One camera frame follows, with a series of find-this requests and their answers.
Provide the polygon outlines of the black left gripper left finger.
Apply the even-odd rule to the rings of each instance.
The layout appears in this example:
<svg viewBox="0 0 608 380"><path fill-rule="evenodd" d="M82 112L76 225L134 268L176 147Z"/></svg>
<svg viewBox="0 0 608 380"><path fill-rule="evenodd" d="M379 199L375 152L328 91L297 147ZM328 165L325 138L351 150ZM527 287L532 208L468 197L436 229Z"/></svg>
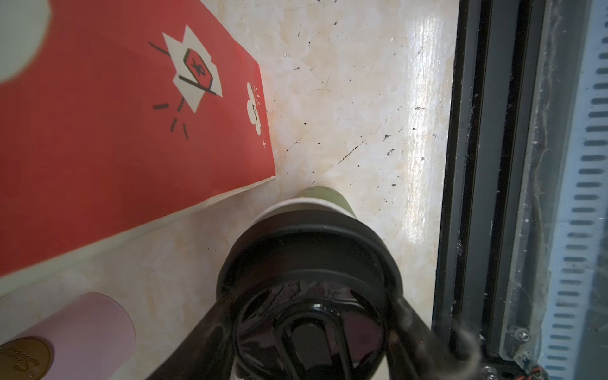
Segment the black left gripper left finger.
<svg viewBox="0 0 608 380"><path fill-rule="evenodd" d="M147 378L229 379L234 364L231 297L218 298L174 353Z"/></svg>

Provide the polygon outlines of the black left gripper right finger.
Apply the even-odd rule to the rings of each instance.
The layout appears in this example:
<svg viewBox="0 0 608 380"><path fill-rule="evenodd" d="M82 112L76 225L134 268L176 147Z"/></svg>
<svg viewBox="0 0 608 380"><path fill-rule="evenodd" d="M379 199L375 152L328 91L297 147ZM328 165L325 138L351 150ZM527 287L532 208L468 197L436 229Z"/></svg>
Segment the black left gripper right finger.
<svg viewBox="0 0 608 380"><path fill-rule="evenodd" d="M476 379L480 375L478 339L460 330L465 358L457 359L401 295L391 297L388 327L386 358L391 379Z"/></svg>

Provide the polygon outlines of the black plastic cup lid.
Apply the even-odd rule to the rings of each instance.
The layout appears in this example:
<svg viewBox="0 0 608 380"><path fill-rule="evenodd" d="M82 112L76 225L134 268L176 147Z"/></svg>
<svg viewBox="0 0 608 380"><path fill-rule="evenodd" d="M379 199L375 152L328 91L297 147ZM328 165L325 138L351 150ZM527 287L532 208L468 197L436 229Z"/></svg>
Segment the black plastic cup lid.
<svg viewBox="0 0 608 380"><path fill-rule="evenodd" d="M383 240L348 215L282 212L234 243L228 297L240 379L370 379L383 362L401 274Z"/></svg>

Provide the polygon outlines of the green paper coffee cup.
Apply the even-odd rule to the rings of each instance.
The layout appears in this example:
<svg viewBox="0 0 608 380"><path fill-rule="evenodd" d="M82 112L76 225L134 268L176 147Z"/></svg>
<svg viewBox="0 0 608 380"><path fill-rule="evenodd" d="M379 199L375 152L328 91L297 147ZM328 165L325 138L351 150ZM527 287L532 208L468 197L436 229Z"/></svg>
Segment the green paper coffee cup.
<svg viewBox="0 0 608 380"><path fill-rule="evenodd" d="M357 219L351 205L341 193L326 186L313 186L267 208L253 220L252 226L274 215L296 211L337 212Z"/></svg>

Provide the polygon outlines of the red white paper takeout bag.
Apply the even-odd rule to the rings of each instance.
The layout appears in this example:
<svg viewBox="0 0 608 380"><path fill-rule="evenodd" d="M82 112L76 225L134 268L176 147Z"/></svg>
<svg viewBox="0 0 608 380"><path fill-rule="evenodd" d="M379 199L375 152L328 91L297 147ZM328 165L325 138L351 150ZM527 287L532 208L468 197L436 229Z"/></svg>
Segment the red white paper takeout bag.
<svg viewBox="0 0 608 380"><path fill-rule="evenodd" d="M260 68L201 1L1 4L1 293L272 179Z"/></svg>

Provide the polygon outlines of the pink plastic straw holder cup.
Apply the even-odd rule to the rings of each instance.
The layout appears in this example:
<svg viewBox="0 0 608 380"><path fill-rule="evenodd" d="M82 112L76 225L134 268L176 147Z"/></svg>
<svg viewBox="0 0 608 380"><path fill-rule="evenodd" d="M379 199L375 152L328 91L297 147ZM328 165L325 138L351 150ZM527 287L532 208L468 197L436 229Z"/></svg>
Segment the pink plastic straw holder cup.
<svg viewBox="0 0 608 380"><path fill-rule="evenodd" d="M87 293L1 344L1 378L108 379L135 349L125 309Z"/></svg>

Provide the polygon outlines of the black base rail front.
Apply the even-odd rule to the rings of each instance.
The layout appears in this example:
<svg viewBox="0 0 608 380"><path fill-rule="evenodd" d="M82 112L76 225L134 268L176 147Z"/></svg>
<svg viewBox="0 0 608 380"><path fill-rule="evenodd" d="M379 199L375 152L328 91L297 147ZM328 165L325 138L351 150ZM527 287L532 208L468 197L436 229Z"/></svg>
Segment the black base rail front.
<svg viewBox="0 0 608 380"><path fill-rule="evenodd" d="M521 379L500 357L535 89L543 1L459 4L432 330L482 379Z"/></svg>

